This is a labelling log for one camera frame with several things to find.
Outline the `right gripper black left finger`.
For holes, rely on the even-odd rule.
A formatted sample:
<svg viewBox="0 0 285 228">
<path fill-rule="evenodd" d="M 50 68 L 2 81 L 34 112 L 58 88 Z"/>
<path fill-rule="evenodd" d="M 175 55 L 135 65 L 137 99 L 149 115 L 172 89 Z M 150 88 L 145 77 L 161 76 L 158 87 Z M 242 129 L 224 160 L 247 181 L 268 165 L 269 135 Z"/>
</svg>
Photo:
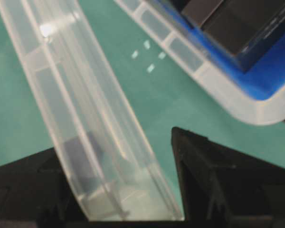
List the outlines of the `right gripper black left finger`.
<svg viewBox="0 0 285 228">
<path fill-rule="evenodd" d="M 0 228 L 87 228 L 53 148 L 0 166 Z"/>
</svg>

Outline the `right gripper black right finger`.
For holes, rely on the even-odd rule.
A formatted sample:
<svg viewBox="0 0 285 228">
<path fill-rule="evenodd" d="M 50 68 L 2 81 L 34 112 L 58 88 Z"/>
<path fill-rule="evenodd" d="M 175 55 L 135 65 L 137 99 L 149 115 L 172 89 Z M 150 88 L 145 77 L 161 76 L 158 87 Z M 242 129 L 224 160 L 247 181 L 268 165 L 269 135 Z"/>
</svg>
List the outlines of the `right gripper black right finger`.
<svg viewBox="0 0 285 228">
<path fill-rule="evenodd" d="M 285 168 L 171 130 L 185 219 L 201 228 L 285 228 Z"/>
</svg>

